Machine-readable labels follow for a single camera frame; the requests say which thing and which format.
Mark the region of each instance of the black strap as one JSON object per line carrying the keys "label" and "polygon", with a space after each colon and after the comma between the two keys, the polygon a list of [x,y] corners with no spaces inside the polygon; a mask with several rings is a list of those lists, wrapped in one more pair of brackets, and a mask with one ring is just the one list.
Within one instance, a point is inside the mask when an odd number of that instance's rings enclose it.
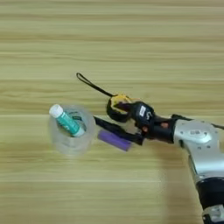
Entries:
{"label": "black strap", "polygon": [[86,84],[89,85],[91,88],[94,88],[94,89],[98,90],[99,92],[101,92],[101,93],[103,93],[103,94],[105,94],[105,95],[107,95],[107,96],[109,96],[109,97],[112,97],[112,96],[113,96],[111,93],[109,93],[109,92],[103,90],[103,89],[100,88],[100,87],[97,87],[93,82],[91,82],[90,80],[88,80],[88,79],[87,79],[84,75],[82,75],[81,73],[77,73],[76,76],[77,76],[77,78],[78,78],[80,81],[86,83]]}
{"label": "black strap", "polygon": [[130,133],[126,132],[121,126],[111,123],[111,122],[106,122],[97,116],[95,116],[94,119],[95,119],[95,123],[98,126],[114,133],[118,137],[124,138],[130,142],[133,142],[133,143],[136,143],[139,145],[143,144],[144,138],[140,134],[135,134],[135,135],[130,134]]}

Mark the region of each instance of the toothpaste tube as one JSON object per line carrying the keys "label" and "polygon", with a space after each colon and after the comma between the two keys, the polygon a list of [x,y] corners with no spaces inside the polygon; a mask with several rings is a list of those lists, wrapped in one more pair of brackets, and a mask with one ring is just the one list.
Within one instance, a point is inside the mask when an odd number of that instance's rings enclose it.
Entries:
{"label": "toothpaste tube", "polygon": [[54,104],[49,114],[54,117],[57,122],[66,129],[72,136],[80,137],[85,133],[83,127],[80,126],[68,113],[66,113],[59,104]]}

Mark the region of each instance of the wooden table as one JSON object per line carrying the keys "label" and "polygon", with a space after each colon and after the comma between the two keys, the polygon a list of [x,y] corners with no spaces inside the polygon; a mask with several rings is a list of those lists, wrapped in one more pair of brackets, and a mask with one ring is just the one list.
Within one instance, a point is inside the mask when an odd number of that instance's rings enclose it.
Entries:
{"label": "wooden table", "polygon": [[202,223],[183,150],[145,141],[123,152],[95,139],[67,158],[51,146],[48,109],[80,104],[106,117],[108,98],[77,81],[81,72],[160,115],[224,123],[223,7],[0,0],[0,222]]}

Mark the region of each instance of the purple object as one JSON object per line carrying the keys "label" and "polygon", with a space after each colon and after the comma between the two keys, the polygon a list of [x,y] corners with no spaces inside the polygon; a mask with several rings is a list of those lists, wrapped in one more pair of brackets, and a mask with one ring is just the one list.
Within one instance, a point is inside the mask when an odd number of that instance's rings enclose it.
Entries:
{"label": "purple object", "polygon": [[112,144],[123,151],[127,151],[131,146],[131,142],[127,141],[126,139],[120,138],[119,136],[108,132],[105,129],[100,130],[98,138],[103,142]]}

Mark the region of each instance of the clear plastic cup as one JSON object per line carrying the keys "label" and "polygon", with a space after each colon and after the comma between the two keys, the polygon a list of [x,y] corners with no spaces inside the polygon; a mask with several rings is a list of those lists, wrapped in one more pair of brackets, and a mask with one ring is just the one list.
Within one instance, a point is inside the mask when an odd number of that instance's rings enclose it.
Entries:
{"label": "clear plastic cup", "polygon": [[77,105],[61,105],[85,130],[82,136],[71,136],[50,116],[49,132],[52,144],[55,148],[67,155],[79,156],[88,150],[91,141],[95,137],[95,119],[83,107]]}

